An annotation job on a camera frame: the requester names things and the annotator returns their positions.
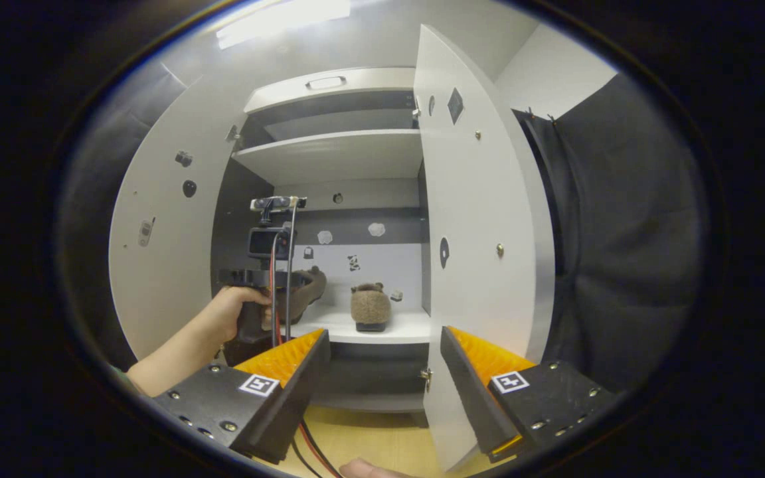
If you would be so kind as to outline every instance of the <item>white sticker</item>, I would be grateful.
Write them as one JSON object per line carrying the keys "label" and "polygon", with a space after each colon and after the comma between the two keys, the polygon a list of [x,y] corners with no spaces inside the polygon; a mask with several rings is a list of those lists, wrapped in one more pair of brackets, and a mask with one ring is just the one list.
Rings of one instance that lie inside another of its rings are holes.
{"label": "white sticker", "polygon": [[500,393],[510,393],[531,386],[518,372],[495,375],[491,378],[491,381],[495,382],[495,387],[497,387]]}
{"label": "white sticker", "polygon": [[253,375],[246,379],[238,390],[246,393],[257,394],[258,396],[268,396],[276,390],[276,385],[279,385],[279,380],[273,378],[262,377],[261,375]]}
{"label": "white sticker", "polygon": [[368,232],[371,233],[371,236],[379,237],[385,234],[385,224],[375,222],[368,226]]}
{"label": "white sticker", "polygon": [[329,244],[332,242],[332,233],[328,230],[322,230],[318,233],[318,242],[321,242],[321,244]]}

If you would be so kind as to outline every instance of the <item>white shelf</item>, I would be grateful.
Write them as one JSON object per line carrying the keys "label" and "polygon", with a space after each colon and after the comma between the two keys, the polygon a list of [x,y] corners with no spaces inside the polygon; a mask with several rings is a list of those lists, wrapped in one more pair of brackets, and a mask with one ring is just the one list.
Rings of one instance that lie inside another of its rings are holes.
{"label": "white shelf", "polygon": [[291,326],[291,336],[299,337],[317,329],[329,331],[330,342],[350,344],[424,344],[429,342],[430,317],[423,309],[393,311],[385,332],[356,332],[350,311],[310,305],[300,322]]}
{"label": "white shelf", "polygon": [[370,129],[287,139],[233,153],[275,187],[355,179],[415,179],[421,167],[417,129]]}
{"label": "white shelf", "polygon": [[[327,79],[335,80],[332,86],[315,87],[316,82]],[[244,112],[252,115],[267,108],[285,105],[285,103],[331,94],[412,90],[413,82],[415,82],[415,68],[410,67],[350,68],[313,73],[258,88],[247,100]]]}

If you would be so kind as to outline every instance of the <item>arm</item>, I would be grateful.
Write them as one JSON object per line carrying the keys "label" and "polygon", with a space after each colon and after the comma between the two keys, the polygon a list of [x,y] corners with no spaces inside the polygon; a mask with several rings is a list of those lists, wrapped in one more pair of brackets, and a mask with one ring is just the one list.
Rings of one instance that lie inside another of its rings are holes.
{"label": "arm", "polygon": [[236,336],[244,302],[269,305],[270,299],[255,289],[224,287],[164,345],[131,366],[126,376],[147,396],[158,396],[188,378],[214,358],[223,342]]}

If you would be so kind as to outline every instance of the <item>wooden floor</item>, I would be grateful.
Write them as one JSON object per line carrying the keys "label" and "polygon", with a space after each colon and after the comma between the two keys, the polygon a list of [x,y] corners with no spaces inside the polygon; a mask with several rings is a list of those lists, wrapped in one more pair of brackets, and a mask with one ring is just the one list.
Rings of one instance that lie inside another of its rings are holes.
{"label": "wooden floor", "polygon": [[[503,463],[490,465],[485,455],[477,453],[455,472],[442,472],[436,462],[435,447],[429,429],[419,428],[413,418],[406,414],[364,414],[310,406],[305,417],[309,431],[318,446],[336,467],[361,457],[374,466],[393,469],[407,475],[422,478],[459,478]],[[295,439],[304,459],[321,476],[331,477],[312,455],[299,432]],[[279,466],[264,461],[261,463],[291,475],[315,478],[290,448],[288,457]]]}

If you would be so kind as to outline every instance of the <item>sticker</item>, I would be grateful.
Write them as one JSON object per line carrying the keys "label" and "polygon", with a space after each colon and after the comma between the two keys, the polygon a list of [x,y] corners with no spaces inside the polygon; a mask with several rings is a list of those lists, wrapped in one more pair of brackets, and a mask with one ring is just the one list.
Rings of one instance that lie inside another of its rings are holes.
{"label": "sticker", "polygon": [[368,226],[368,232],[371,233],[371,236],[379,237],[385,234],[385,224],[375,222]]}
{"label": "sticker", "polygon": [[359,267],[359,257],[358,256],[347,256],[347,260],[350,262],[350,272],[355,272],[356,270],[361,270],[361,267]]}
{"label": "sticker", "polygon": [[137,239],[142,247],[146,247],[149,244],[149,237],[152,235],[152,226],[155,224],[155,218],[152,218],[152,222],[143,221],[140,223],[140,237]]}
{"label": "sticker", "polygon": [[329,244],[332,242],[332,233],[328,230],[322,230],[318,233],[318,242],[321,242],[321,244]]}
{"label": "sticker", "polygon": [[188,167],[191,166],[191,163],[193,163],[194,157],[188,152],[188,151],[182,151],[179,150],[178,153],[176,153],[176,163],[179,163],[182,165],[182,167]]}
{"label": "sticker", "polygon": [[191,181],[190,179],[182,183],[182,194],[185,194],[185,197],[194,197],[194,194],[196,193],[197,183]]}
{"label": "sticker", "polygon": [[462,114],[462,110],[465,106],[462,105],[462,95],[459,95],[459,91],[453,88],[453,93],[450,94],[450,99],[447,100],[447,111],[450,112],[450,119],[453,120],[453,124],[456,124],[456,120],[459,119],[459,115]]}
{"label": "sticker", "polygon": [[500,391],[502,394],[514,392],[516,390],[521,390],[522,388],[531,386],[527,383],[527,380],[525,380],[525,378],[523,378],[518,372],[495,375],[491,378],[491,381],[495,382],[495,387],[497,387],[498,391]]}
{"label": "sticker", "polygon": [[261,375],[253,375],[246,379],[238,390],[246,393],[257,394],[258,396],[268,396],[276,390],[276,385],[279,385],[279,380],[273,378],[262,377]]}
{"label": "sticker", "polygon": [[438,257],[441,258],[441,268],[447,266],[447,260],[450,258],[450,245],[447,243],[447,237],[441,238],[441,244],[438,245]]}

